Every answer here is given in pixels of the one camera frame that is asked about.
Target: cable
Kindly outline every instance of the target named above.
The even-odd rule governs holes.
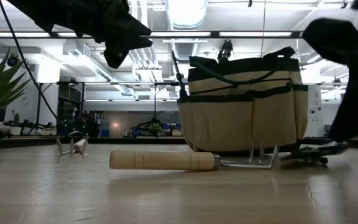
[[[264,55],[265,25],[266,25],[266,0],[265,0],[265,6],[264,6],[264,27],[263,27],[263,32],[262,32],[262,46],[260,47],[260,57],[263,57],[263,55]]]
[[[7,17],[7,14],[6,14],[4,5],[2,4],[2,1],[1,1],[1,0],[0,0],[0,8],[1,8],[1,10],[2,10],[2,13],[4,14],[4,17],[5,17],[7,26],[9,27],[9,30],[10,30],[11,33],[12,33],[13,39],[14,39],[14,41],[15,41],[15,43],[16,43],[17,50],[19,51],[19,54],[20,54],[20,56],[22,57],[22,60],[24,61],[24,66],[25,66],[25,68],[27,69],[27,71],[28,71],[28,73],[29,73],[29,75],[30,75],[30,77],[31,77],[32,82],[34,83],[34,85],[35,85],[35,87],[37,88],[38,92],[41,94],[41,97],[42,97],[42,99],[44,100],[45,104],[47,105],[47,108],[49,109],[49,111],[51,112],[51,114],[56,118],[57,122],[59,122],[59,124],[60,124],[60,125],[62,126],[62,128],[65,130],[66,135],[68,135],[68,132],[67,132],[65,126],[63,125],[62,121],[60,121],[60,119],[56,116],[56,114],[55,114],[55,113],[53,112],[53,110],[51,109],[51,107],[50,107],[50,105],[49,105],[47,99],[45,98],[45,96],[44,96],[44,94],[42,93],[40,87],[38,86],[37,81],[35,81],[35,78],[34,78],[34,76],[32,75],[32,72],[31,72],[31,70],[30,70],[29,65],[28,65],[27,62],[25,61],[25,58],[24,58],[24,55],[23,55],[23,51],[22,51],[22,49],[21,49],[21,47],[20,47],[20,45],[19,45],[19,41],[17,40],[17,37],[16,37],[15,32],[14,32],[14,30],[13,30],[12,24],[11,24],[11,22],[9,21],[9,18]]]

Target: table surface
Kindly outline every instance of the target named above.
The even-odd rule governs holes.
[[[330,156],[328,167],[211,172],[111,170],[111,149],[190,150],[1,149],[0,223],[358,223],[358,149]]]

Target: black cable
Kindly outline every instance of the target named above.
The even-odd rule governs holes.
[[[16,35],[15,35],[15,32],[14,32],[14,30],[13,30],[13,28],[12,28],[12,24],[11,24],[11,22],[9,21],[9,18],[7,17],[7,14],[6,14],[4,5],[2,4],[2,1],[1,1],[1,0],[0,0],[0,8],[1,8],[1,10],[2,10],[2,13],[4,14],[4,17],[5,17],[7,26],[9,27],[9,30],[10,30],[11,33],[12,33],[13,39],[14,39],[14,41],[15,41],[15,43],[16,43],[17,50],[19,51],[19,54],[20,54],[20,56],[22,57],[22,60],[24,61],[24,66],[25,66],[25,68],[27,69],[27,71],[28,71],[28,73],[29,73],[29,75],[30,75],[30,77],[31,77],[32,82],[34,83],[35,87],[37,87],[37,90],[38,90],[38,92],[41,94],[41,97],[42,97],[42,99],[44,100],[45,104],[47,105],[47,108],[48,108],[49,111],[52,113],[52,115],[56,118],[56,120],[59,122],[59,124],[62,126],[62,128],[65,130],[66,135],[67,135],[68,132],[67,132],[66,128],[64,127],[62,121],[60,121],[60,119],[56,116],[56,114],[55,114],[55,113],[53,112],[53,110],[51,109],[51,107],[50,107],[50,105],[49,105],[47,99],[45,98],[44,94],[42,93],[41,88],[38,86],[37,81],[35,81],[35,78],[34,78],[34,76],[32,75],[32,72],[31,72],[31,70],[30,70],[29,65],[28,65],[27,62],[25,61],[25,58],[24,58],[24,55],[23,55],[23,51],[22,51],[22,49],[21,49],[21,47],[20,47],[20,45],[19,45],[19,41],[17,40],[17,37],[16,37]]]

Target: wooden handle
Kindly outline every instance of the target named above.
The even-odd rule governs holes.
[[[116,149],[110,153],[112,169],[148,170],[214,170],[214,154],[210,152],[161,152]]]

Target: garden tool bag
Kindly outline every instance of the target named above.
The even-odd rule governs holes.
[[[181,90],[178,100],[188,145],[208,152],[296,146],[306,131],[308,86],[302,85],[298,61],[290,58],[294,53],[287,47],[219,64],[190,57],[190,95]]]

